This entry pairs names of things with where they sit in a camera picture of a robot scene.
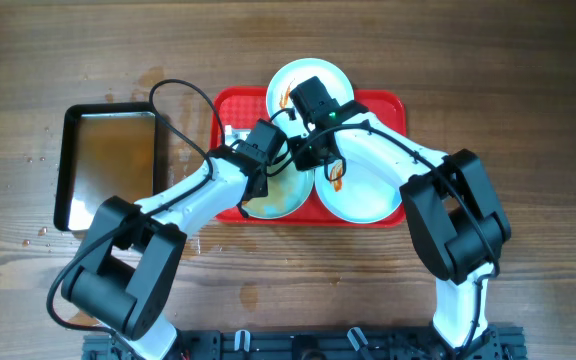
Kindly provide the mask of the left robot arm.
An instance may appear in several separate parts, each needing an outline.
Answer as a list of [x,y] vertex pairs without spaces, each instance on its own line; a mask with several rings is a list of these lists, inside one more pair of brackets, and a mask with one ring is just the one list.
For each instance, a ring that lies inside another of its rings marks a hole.
[[87,359],[181,359],[178,329],[162,311],[186,240],[219,213],[267,195],[267,169],[287,138],[260,120],[243,140],[205,153],[201,167],[150,198],[105,200],[75,257],[54,280],[47,310],[60,326],[79,325],[57,316],[61,295],[99,320],[89,327],[103,349],[87,346]]

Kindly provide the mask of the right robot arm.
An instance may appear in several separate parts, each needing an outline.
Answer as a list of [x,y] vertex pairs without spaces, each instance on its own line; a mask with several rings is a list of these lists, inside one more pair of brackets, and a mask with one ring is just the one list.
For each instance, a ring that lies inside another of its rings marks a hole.
[[477,155],[413,142],[355,101],[331,97],[313,76],[290,92],[308,136],[292,145],[299,169],[355,162],[399,189],[413,247],[436,279],[432,325],[459,359],[484,333],[489,280],[500,274],[507,215]]

